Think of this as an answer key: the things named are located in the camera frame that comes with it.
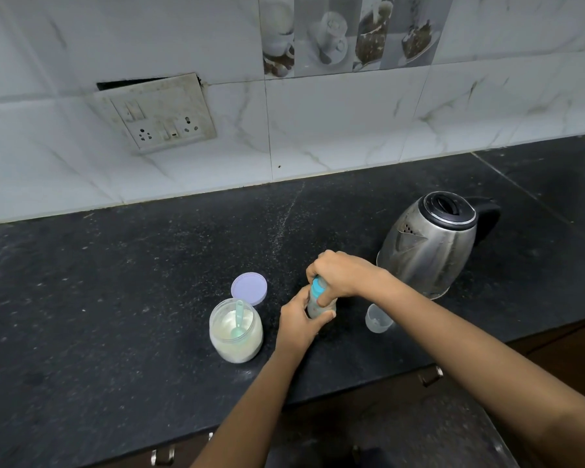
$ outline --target kettle lid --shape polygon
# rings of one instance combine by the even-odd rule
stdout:
[[[452,192],[431,192],[420,198],[421,215],[434,225],[453,231],[476,225],[476,211],[468,201]]]

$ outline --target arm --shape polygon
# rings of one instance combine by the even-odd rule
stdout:
[[[326,251],[307,269],[319,305],[360,295],[399,323],[455,380],[547,459],[585,466],[585,397],[496,338],[361,258]]]
[[[309,289],[304,287],[282,307],[275,351],[203,448],[193,468],[264,466],[292,376],[321,327],[335,317],[334,312],[325,312],[314,320],[306,316]]]

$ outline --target stainless steel kettle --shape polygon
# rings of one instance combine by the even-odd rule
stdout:
[[[390,229],[377,266],[430,299],[444,295],[472,247],[490,233],[500,207],[483,197],[431,192],[418,199]]]

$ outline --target person's right arm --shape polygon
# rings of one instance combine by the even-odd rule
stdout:
[[[353,295],[375,303],[547,461],[585,467],[584,396],[364,259],[325,251],[306,273],[328,283],[319,305]]]

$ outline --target green spoon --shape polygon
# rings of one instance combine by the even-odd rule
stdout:
[[[242,325],[242,317],[245,314],[245,305],[242,300],[236,301],[236,327],[232,329],[231,337],[238,338],[245,333],[245,330],[241,328]]]

